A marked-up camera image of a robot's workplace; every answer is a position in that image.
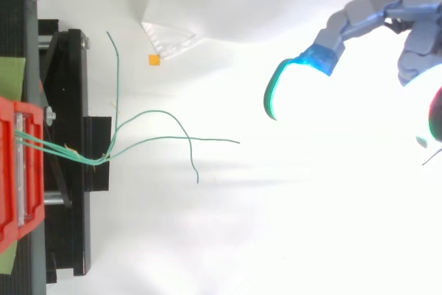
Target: wire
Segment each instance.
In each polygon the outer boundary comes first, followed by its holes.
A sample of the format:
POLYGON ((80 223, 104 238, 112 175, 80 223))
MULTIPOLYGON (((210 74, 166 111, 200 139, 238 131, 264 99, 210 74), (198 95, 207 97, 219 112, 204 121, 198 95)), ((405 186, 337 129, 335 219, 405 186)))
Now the wire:
POLYGON ((436 157, 440 152, 442 152, 442 148, 440 148, 438 151, 436 151, 435 153, 433 153, 433 155, 432 155, 430 158, 428 158, 427 161, 424 162, 424 163, 422 164, 422 166, 425 166, 425 165, 426 165, 431 159, 433 159, 434 157, 436 157))
POLYGON ((164 139, 174 139, 174 140, 188 140, 189 141, 189 148, 190 148, 190 159, 191 159, 191 165, 193 167, 193 170, 196 173, 197 176, 197 183, 199 183, 200 181, 200 174, 198 173, 198 170, 196 169, 194 163, 193 163, 193 147, 192 147, 192 140, 199 140, 199 141, 217 141, 217 142, 230 142, 230 143, 236 143, 239 144, 239 142, 237 141, 233 141, 233 140, 226 140, 226 139, 217 139, 217 138, 200 138, 200 137, 189 137, 189 135, 187 134, 186 130, 184 129, 183 125, 181 124, 181 122, 171 113, 167 112, 167 111, 161 111, 161 110, 149 110, 149 111, 144 111, 141 112, 139 114, 137 114, 136 116, 132 117, 131 119, 125 121, 123 124, 121 124, 120 126, 118 126, 118 114, 119 114, 119 53, 118 53, 118 49, 117 46, 115 45, 115 42, 113 41, 113 38, 111 37, 111 34, 109 32, 106 32, 110 41, 112 42, 113 48, 115 49, 115 54, 117 55, 117 104, 115 107, 115 132, 112 136, 112 139, 110 141, 109 144, 109 148, 107 150, 106 153, 103 154, 103 156, 99 159, 93 160, 93 159, 89 159, 86 158, 82 155, 80 155, 76 150, 65 146, 59 146, 58 144, 54 144, 52 142, 47 142, 44 140, 40 140, 37 137, 34 137, 32 135, 29 135, 27 133, 24 133, 22 131, 15 131, 15 136, 16 136, 16 142, 23 144, 24 146, 29 146, 33 149, 37 149, 40 151, 43 151, 45 153, 51 153, 53 155, 57 155, 61 158, 66 158, 68 160, 72 160, 73 162, 80 162, 82 164, 87 164, 87 165, 91 165, 91 166, 98 166, 101 165, 105 162, 109 162, 111 160, 113 160, 114 158, 118 157, 119 155, 127 152, 128 150, 146 143, 146 142, 151 142, 151 141, 156 141, 156 140, 164 140, 164 139), (120 131, 120 129, 122 129, 124 126, 126 126, 127 124, 131 123, 132 121, 136 120, 138 117, 145 115, 145 114, 149 114, 149 113, 161 113, 161 114, 165 114, 168 115, 169 117, 172 117, 180 126, 180 128, 182 129, 182 131, 184 132, 184 134, 186 135, 186 137, 180 137, 180 136, 161 136, 161 137, 153 137, 153 138, 149 138, 146 140, 142 140, 140 142, 137 142, 135 144, 130 145, 129 147, 125 148, 124 150, 120 151, 119 153, 116 153, 115 155, 113 155, 111 157, 111 152, 113 151, 114 147, 115 147, 115 143, 117 141, 117 134, 120 131))

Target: black frame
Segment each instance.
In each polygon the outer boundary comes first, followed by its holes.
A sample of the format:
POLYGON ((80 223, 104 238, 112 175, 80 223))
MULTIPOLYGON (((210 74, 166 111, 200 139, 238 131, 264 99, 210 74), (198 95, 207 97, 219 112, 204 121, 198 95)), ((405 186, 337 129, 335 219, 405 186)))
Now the black frame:
MULTIPOLYGON (((0 56, 26 58, 22 100, 41 106, 37 2, 0 0, 0 56)), ((44 223, 18 242, 10 276, 0 275, 0 294, 44 295, 44 223)))

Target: red clamp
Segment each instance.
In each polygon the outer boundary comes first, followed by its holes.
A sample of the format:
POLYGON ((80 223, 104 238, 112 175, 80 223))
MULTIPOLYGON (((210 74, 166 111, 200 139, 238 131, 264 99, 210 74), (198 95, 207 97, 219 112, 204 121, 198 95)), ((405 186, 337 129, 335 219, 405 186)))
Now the red clamp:
POLYGON ((42 140, 43 120, 39 107, 0 97, 0 253, 44 220, 43 151, 14 135, 17 129, 42 140))

